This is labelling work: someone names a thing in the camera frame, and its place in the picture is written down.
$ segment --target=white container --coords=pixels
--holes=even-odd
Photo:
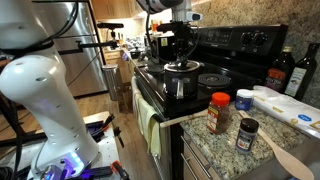
[[[237,110],[249,111],[253,103],[253,92],[247,89],[239,89],[235,100]]]

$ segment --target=refrigerator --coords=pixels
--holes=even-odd
[[[66,23],[72,11],[72,1],[33,1],[39,20],[52,35]],[[54,39],[58,52],[78,49],[82,44],[100,42],[89,1],[79,1],[78,16],[69,31]],[[67,69],[66,83],[74,97],[107,91],[106,77],[101,67],[102,48],[83,48],[81,53],[60,55]]]

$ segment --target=red lid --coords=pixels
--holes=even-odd
[[[216,92],[212,94],[212,102],[218,106],[226,106],[229,104],[230,96],[223,92]]]

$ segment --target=wooden spoon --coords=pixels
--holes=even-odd
[[[160,127],[165,128],[165,127],[168,127],[168,126],[171,126],[171,125],[174,125],[177,123],[181,123],[181,122],[189,120],[189,119],[194,119],[194,118],[201,117],[201,116],[207,116],[207,114],[208,114],[208,109],[205,109],[203,111],[200,111],[200,112],[197,112],[197,113],[194,113],[191,115],[182,116],[182,117],[179,117],[176,119],[172,119],[170,121],[162,122],[162,123],[160,123]]]
[[[243,118],[250,118],[250,116],[245,111],[239,111],[239,113]],[[294,156],[292,156],[287,151],[279,147],[276,143],[274,143],[261,128],[259,128],[258,134],[269,144],[278,162],[291,175],[293,175],[298,179],[303,179],[303,180],[314,179],[314,176],[308,167],[306,167],[302,162],[300,162]]]

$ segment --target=stove knob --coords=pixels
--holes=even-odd
[[[240,42],[243,45],[250,44],[251,40],[252,40],[252,34],[251,33],[242,33],[241,38],[240,38]]]
[[[264,33],[255,33],[252,43],[255,46],[261,46],[264,42],[267,41],[268,36]]]

